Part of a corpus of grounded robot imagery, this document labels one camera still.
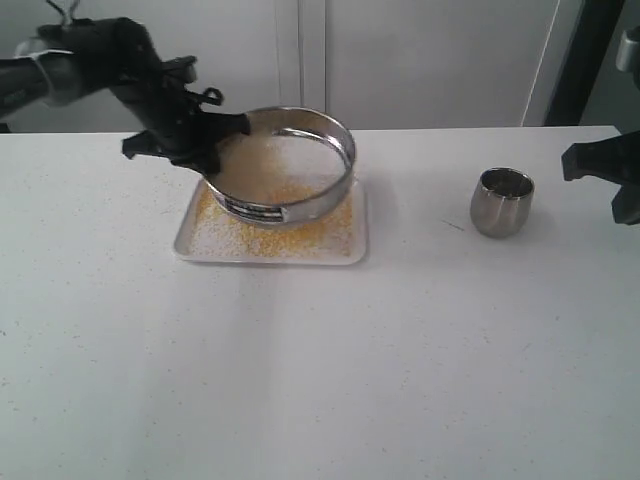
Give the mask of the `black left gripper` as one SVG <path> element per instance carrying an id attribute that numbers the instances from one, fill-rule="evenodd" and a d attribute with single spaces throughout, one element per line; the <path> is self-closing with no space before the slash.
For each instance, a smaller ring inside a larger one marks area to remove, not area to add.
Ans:
<path id="1" fill-rule="evenodd" d="M 249 135 L 246 114 L 206 113 L 203 104 L 219 106 L 223 94 L 215 87 L 202 93 L 187 89 L 160 72 L 127 80 L 112 88 L 116 98 L 140 121 L 143 130 L 122 141 L 121 152 L 135 156 L 165 158 L 174 166 L 197 168 L 203 175 L 217 175 L 217 145 L 238 134 Z"/>

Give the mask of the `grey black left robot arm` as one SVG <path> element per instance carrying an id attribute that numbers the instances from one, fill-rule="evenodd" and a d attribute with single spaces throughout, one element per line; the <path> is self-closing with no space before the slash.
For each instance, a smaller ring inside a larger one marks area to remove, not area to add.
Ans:
<path id="1" fill-rule="evenodd" d="M 245 114 L 202 110 L 204 104 L 221 105 L 224 97 L 214 87 L 188 90 L 196 61 L 194 56 L 161 59 L 146 28 L 125 17 L 42 25 L 15 57 L 1 62 L 1 114 L 36 101 L 66 106 L 108 90 L 143 126 L 123 140 L 124 156 L 166 158 L 215 175 L 218 144 L 250 134 L 251 126 Z"/>

